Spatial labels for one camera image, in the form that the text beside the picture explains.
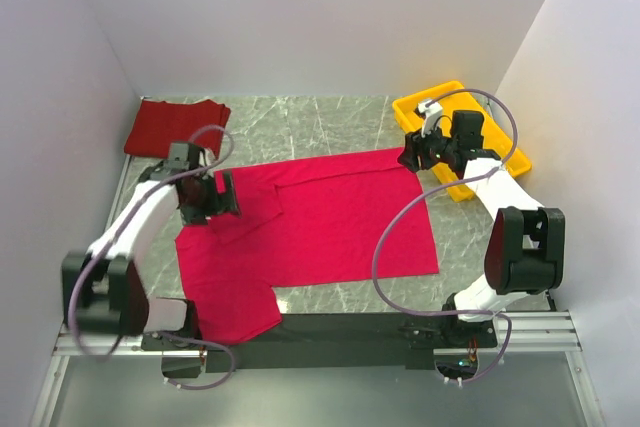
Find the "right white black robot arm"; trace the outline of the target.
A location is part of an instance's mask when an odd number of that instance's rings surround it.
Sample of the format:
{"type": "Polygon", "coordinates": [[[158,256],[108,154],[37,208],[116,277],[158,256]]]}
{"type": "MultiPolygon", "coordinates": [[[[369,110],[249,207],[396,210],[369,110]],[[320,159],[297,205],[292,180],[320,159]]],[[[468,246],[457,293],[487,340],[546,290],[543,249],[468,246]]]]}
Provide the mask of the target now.
{"type": "Polygon", "coordinates": [[[560,286],[564,274],[565,216],[547,208],[514,180],[502,157],[484,145],[484,115],[457,110],[445,134],[440,127],[441,106],[419,105],[420,129],[405,135],[398,162],[412,172],[445,164],[482,202],[493,220],[484,257],[484,274],[453,294],[446,310],[456,310],[439,321],[444,342],[460,346],[474,326],[490,319],[528,295],[560,286]]]}

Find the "yellow plastic tray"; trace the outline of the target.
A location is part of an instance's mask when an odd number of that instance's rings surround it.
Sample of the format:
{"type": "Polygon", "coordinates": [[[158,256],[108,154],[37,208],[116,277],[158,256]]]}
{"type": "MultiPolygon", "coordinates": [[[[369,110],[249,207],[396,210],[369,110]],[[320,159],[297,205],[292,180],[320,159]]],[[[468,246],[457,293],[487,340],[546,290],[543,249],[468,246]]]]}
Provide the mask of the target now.
{"type": "Polygon", "coordinates": [[[405,135],[441,130],[450,138],[451,160],[430,169],[445,185],[461,178],[466,163],[481,154],[495,154],[497,159],[505,160],[505,168],[514,178],[532,169],[531,160],[513,147],[511,138],[474,98],[476,94],[475,89],[466,90],[460,82],[449,81],[392,102],[395,120],[405,135]],[[414,109],[424,99],[439,102],[442,113],[426,120],[417,116],[414,109]]]}

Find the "pink t-shirt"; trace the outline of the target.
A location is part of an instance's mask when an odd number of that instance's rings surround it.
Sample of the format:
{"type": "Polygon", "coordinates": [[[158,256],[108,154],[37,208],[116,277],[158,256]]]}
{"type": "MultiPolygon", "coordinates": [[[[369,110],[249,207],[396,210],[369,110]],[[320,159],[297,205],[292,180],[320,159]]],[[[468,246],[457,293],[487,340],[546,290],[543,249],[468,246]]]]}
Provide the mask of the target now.
{"type": "Polygon", "coordinates": [[[185,296],[203,338],[238,344],[281,320],[282,287],[367,280],[375,251],[383,278],[438,270],[418,178],[398,149],[238,168],[239,215],[187,226],[175,245],[185,296]]]}

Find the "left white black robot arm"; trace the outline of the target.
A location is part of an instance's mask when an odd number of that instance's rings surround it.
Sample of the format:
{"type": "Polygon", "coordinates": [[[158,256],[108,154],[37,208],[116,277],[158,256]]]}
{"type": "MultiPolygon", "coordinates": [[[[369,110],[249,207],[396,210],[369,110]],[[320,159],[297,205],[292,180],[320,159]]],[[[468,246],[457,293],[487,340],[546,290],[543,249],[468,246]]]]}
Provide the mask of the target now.
{"type": "Polygon", "coordinates": [[[197,342],[200,325],[194,303],[148,297],[138,272],[174,213],[186,226],[240,213],[232,172],[218,170],[205,149],[193,143],[172,144],[165,159],[141,173],[129,203],[111,226],[86,251],[64,258],[64,322],[75,337],[164,332],[179,349],[197,342]]]}

